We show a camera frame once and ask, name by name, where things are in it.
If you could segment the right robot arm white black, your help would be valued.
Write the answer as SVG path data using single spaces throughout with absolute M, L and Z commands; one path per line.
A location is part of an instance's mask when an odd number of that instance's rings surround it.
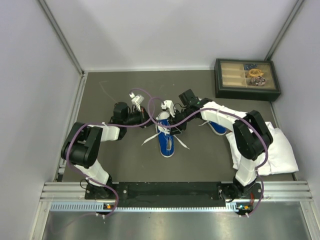
M 179 99 L 183 104 L 182 110 L 177 110 L 171 100 L 161 104 L 161 108 L 170 114 L 170 133 L 173 135 L 184 131 L 187 123 L 195 118 L 230 130 L 240 153 L 239 166 L 232 183 L 234 197 L 245 198 L 256 183 L 259 168 L 267 163 L 268 148 L 273 143 L 273 137 L 261 114 L 256 110 L 236 111 L 209 98 L 198 98 L 191 89 L 180 94 Z

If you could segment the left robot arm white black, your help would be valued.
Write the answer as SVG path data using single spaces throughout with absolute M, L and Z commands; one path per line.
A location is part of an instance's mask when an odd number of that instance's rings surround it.
M 138 125 L 143 128 L 151 124 L 150 116 L 143 106 L 134 103 L 129 107 L 125 102 L 114 105 L 108 123 L 73 124 L 60 156 L 85 175 L 86 199 L 102 200 L 114 196 L 112 177 L 98 161 L 101 142 L 122 140 L 127 133 L 127 126 Z

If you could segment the white shoelace of sneaker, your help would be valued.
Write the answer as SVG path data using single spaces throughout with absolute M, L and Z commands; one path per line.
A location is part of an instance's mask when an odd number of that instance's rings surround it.
M 155 127 L 155 134 L 148 137 L 141 145 L 143 146 L 147 142 L 157 138 L 160 148 L 160 153 L 165 156 L 166 158 L 169 158 L 171 155 L 175 152 L 175 144 L 174 139 L 178 141 L 178 143 L 186 148 L 190 149 L 182 140 L 180 140 L 176 135 L 171 135 L 169 133 L 169 129 L 166 127 L 158 126 Z

